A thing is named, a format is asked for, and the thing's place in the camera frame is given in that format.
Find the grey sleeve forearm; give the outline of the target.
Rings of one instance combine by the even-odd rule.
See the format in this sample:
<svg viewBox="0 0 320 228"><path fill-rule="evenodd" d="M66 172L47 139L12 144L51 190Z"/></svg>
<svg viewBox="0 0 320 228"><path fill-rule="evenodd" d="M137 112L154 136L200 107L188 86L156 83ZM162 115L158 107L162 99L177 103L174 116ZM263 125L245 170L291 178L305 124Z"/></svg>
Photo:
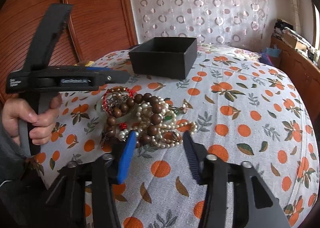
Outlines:
<svg viewBox="0 0 320 228"><path fill-rule="evenodd" d="M1 125L1 227L41 227L47 189Z"/></svg>

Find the person's left hand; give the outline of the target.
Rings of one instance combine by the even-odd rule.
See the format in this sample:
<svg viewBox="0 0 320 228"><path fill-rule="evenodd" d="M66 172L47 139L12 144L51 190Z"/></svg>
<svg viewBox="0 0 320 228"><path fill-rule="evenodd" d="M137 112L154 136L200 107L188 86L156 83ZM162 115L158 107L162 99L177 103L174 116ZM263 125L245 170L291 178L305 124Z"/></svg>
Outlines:
<svg viewBox="0 0 320 228"><path fill-rule="evenodd" d="M44 145L50 140L61 105L62 97L57 95L50 101L48 110L43 114L36 114L24 99L10 98L4 104L2 125L11 140L19 145L21 139L18 132L18 121L21 119L31 123L34 128L29 132L29 137L33 144Z"/></svg>

